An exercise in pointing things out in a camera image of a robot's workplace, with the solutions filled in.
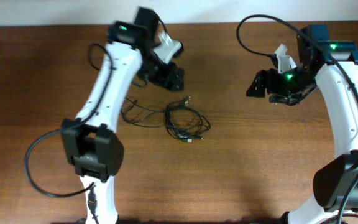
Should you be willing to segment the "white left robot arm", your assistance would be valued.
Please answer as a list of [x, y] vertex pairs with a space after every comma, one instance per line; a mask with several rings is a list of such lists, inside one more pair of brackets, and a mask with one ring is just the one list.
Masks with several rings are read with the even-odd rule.
[[158, 33], [160, 18], [140, 7], [132, 23], [116, 21], [108, 29], [104, 60], [86, 104], [74, 120], [62, 122], [67, 161], [85, 187], [87, 216], [79, 223], [116, 223], [114, 179], [124, 158], [116, 136], [121, 107], [139, 77], [169, 91], [184, 89], [184, 71], [173, 63], [183, 44]]

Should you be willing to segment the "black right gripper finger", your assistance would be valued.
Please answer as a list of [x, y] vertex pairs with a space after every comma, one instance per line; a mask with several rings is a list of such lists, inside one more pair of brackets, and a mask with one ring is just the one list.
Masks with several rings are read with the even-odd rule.
[[267, 86], [269, 82], [269, 71], [268, 70], [260, 70], [257, 72], [254, 84], [257, 86]]
[[253, 82], [246, 91], [247, 97], [265, 98], [265, 86], [262, 83]]

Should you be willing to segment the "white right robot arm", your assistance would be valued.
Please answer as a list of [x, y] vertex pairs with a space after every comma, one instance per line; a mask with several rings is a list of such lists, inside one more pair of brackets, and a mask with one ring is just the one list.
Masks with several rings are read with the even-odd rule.
[[326, 104], [334, 136], [334, 159], [314, 175], [313, 194], [284, 213], [280, 223], [342, 223], [358, 217], [358, 48], [335, 41], [328, 28], [297, 30], [299, 62], [284, 45], [270, 55], [273, 68], [257, 72], [246, 95], [295, 106], [315, 90]]

